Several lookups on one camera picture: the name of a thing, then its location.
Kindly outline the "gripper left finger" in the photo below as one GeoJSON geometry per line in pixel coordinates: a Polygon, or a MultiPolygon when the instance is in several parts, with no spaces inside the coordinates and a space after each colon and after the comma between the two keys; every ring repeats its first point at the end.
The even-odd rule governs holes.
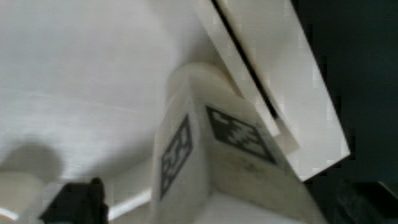
{"type": "Polygon", "coordinates": [[[38,216],[42,224],[108,224],[104,185],[99,178],[88,183],[67,183],[38,216]]]}

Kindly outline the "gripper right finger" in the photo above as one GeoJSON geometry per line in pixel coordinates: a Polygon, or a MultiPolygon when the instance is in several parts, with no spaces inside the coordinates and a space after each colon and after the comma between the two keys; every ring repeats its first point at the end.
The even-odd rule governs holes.
{"type": "Polygon", "coordinates": [[[328,224],[398,224],[398,182],[307,181],[328,224]]]}

